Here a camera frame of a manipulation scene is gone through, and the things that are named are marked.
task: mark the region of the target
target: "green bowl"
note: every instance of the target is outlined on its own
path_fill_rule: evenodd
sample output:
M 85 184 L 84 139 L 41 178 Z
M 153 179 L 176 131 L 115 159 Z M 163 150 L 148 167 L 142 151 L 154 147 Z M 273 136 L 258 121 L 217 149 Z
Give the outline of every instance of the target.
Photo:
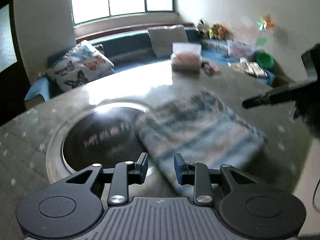
M 271 57 L 271 55 L 269 55 L 268 53 L 262 51 L 256 54 L 256 61 L 261 68 L 270 69 L 275 65 L 273 57 Z

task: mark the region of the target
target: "plastic bag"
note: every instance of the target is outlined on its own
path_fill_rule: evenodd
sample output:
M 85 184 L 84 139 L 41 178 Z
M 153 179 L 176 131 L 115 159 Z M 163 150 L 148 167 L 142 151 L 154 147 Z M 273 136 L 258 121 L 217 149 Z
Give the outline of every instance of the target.
M 194 70 L 201 69 L 201 45 L 192 43 L 174 42 L 171 55 L 172 70 Z
M 244 45 L 239 42 L 227 40 L 228 42 L 228 55 L 229 57 L 233 57 L 235 59 L 240 60 L 241 57 L 246 59 L 250 59 L 253 52 L 254 47 L 251 45 Z

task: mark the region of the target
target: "gray tabletop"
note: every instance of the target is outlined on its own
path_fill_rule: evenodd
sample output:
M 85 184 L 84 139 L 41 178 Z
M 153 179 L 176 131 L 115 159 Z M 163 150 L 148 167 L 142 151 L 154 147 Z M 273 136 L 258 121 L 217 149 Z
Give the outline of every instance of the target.
M 0 127 L 0 239 L 22 236 L 14 215 L 19 200 L 59 177 L 49 174 L 49 178 L 47 172 L 47 167 L 55 169 L 48 159 L 46 163 L 48 148 L 52 151 L 52 138 L 63 125 L 72 126 L 70 120 L 83 112 L 111 102 L 133 102 L 154 108 L 205 88 L 265 132 L 267 143 L 246 170 L 291 192 L 311 142 L 302 122 L 290 118 L 293 103 L 245 110 L 241 106 L 245 98 L 270 87 L 226 66 L 221 65 L 220 70 L 221 75 L 210 78 L 203 72 L 173 73 L 169 61 L 137 67 L 64 93 Z M 175 195 L 156 168 L 151 169 L 153 175 L 147 177 L 137 194 Z

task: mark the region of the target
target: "black wire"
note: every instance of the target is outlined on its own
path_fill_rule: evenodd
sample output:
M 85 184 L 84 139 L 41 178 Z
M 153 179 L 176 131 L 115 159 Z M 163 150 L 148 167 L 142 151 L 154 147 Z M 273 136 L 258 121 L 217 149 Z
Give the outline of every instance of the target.
M 316 197 L 316 193 L 317 193 L 317 189 L 318 189 L 318 187 L 319 187 L 319 184 L 320 184 L 320 179 L 319 179 L 318 184 L 317 184 L 317 186 L 316 186 L 316 189 L 315 189 L 315 191 L 314 191 L 314 193 L 313 193 L 312 206 L 313 206 L 314 210 L 315 210 L 317 213 L 320 214 L 320 209 L 319 209 L 319 208 L 316 206 L 316 204 L 315 204 L 315 197 Z

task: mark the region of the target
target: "blue sofa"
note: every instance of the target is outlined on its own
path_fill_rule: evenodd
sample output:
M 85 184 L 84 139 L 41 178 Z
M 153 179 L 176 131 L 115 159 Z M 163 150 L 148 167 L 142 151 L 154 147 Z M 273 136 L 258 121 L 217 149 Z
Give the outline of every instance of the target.
M 228 62 L 236 62 L 235 59 L 228 57 L 228 46 L 226 41 L 202 39 L 195 28 L 192 27 L 185 27 L 185 30 L 189 42 L 202 44 L 202 57 L 209 58 L 214 62 L 225 65 Z M 147 30 L 115 34 L 92 40 L 90 43 L 92 45 L 103 45 L 105 56 L 115 65 L 115 73 L 166 59 L 156 58 L 156 55 L 152 50 Z M 52 65 L 68 51 L 69 49 L 50 56 L 47 60 L 48 66 Z M 266 83 L 272 83 L 272 81 L 269 79 L 264 80 Z M 50 98 L 61 93 L 63 92 L 60 88 L 56 84 L 50 82 L 48 77 L 41 77 L 33 83 L 25 97 L 26 109 L 30 109 L 41 102 L 48 101 Z

